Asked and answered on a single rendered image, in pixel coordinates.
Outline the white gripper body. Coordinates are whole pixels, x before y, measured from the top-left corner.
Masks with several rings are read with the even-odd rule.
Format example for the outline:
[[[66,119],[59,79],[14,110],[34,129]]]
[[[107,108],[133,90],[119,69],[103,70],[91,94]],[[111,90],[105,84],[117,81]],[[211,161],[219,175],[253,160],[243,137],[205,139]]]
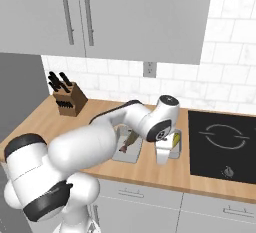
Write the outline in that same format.
[[[171,149],[156,149],[156,162],[160,165],[166,164],[169,158]]]

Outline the yellow-green vegetable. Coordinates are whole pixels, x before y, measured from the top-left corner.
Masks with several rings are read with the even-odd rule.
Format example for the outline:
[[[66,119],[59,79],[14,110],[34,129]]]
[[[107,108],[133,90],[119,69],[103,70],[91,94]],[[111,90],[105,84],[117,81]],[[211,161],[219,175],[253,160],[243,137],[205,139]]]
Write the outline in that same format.
[[[172,140],[172,148],[180,142],[180,133],[175,133]]]

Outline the brown fish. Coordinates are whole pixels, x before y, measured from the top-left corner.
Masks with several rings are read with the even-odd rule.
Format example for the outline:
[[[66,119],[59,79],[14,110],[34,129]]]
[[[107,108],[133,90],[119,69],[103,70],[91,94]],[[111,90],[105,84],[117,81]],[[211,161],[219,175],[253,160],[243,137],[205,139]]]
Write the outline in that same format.
[[[125,153],[127,151],[127,148],[132,145],[138,137],[139,135],[136,132],[132,131],[124,142],[123,146],[119,149],[119,151]]]

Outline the grey drawer front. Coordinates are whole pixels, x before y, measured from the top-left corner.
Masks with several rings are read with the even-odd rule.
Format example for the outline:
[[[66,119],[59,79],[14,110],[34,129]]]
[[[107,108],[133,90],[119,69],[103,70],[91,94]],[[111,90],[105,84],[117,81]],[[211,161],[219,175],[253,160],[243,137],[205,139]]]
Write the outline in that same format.
[[[254,218],[223,213],[223,208],[243,210],[254,213]],[[236,220],[256,224],[256,204],[243,203],[238,201],[207,197],[202,195],[188,194],[183,195],[182,210],[199,215],[208,215],[217,218]]]
[[[180,207],[182,193],[159,188],[128,184],[117,181],[100,179],[100,195],[102,197],[110,197],[122,199],[126,201],[134,201],[138,203],[155,205],[159,207],[178,209]],[[118,190],[128,189],[130,191],[140,190],[144,194],[144,198],[136,198],[123,196],[118,194]]]

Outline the grey base cupboard door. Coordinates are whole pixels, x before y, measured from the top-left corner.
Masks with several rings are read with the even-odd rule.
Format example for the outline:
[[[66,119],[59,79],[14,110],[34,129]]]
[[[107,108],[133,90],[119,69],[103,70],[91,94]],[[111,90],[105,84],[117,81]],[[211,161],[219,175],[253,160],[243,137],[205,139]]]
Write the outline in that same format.
[[[102,233],[176,233],[177,209],[100,196],[98,205]]]
[[[256,224],[182,211],[177,233],[256,233]]]

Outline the black hob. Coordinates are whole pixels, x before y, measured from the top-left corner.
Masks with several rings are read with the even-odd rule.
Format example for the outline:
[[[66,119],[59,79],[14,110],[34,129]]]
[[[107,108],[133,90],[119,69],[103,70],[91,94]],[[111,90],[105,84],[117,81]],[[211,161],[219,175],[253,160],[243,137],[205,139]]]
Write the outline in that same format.
[[[256,117],[188,112],[190,174],[256,185]]]

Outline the wooden knife block black knives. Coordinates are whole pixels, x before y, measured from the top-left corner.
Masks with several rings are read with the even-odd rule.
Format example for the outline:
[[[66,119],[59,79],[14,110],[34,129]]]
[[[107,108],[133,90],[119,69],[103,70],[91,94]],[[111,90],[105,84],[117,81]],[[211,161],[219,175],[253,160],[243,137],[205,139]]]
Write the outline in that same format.
[[[53,89],[53,97],[57,104],[59,114],[76,117],[88,101],[86,95],[75,82],[71,82],[64,72],[59,73],[61,79],[50,71],[48,84]]]

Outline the grey fridge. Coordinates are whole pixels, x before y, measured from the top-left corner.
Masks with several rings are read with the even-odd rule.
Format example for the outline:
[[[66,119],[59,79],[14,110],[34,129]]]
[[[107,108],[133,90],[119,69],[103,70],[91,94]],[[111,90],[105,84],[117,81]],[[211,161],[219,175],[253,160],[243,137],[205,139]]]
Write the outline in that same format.
[[[40,55],[0,53],[0,143],[48,96]]]

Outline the grey wall socket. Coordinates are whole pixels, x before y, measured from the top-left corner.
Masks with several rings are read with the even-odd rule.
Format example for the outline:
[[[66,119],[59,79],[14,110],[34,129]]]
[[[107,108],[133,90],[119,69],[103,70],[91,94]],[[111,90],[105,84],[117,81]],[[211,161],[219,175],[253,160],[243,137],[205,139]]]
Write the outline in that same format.
[[[144,62],[143,63],[143,76],[147,78],[155,78],[157,70],[156,62]]]

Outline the grey wide wall cupboard door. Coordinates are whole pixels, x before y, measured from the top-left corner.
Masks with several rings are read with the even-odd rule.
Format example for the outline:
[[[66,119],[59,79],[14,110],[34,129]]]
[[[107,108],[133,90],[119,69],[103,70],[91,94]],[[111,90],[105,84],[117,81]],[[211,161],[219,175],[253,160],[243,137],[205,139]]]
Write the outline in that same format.
[[[210,0],[90,0],[94,46],[89,46],[80,0],[86,56],[198,64]]]

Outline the grey narrow wall cupboard door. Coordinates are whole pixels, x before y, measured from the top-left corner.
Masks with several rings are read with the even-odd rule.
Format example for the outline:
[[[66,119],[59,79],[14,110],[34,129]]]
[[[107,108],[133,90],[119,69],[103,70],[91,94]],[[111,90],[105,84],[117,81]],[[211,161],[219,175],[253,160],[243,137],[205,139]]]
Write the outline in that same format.
[[[69,0],[74,45],[62,0],[0,0],[0,52],[83,57],[79,0]]]

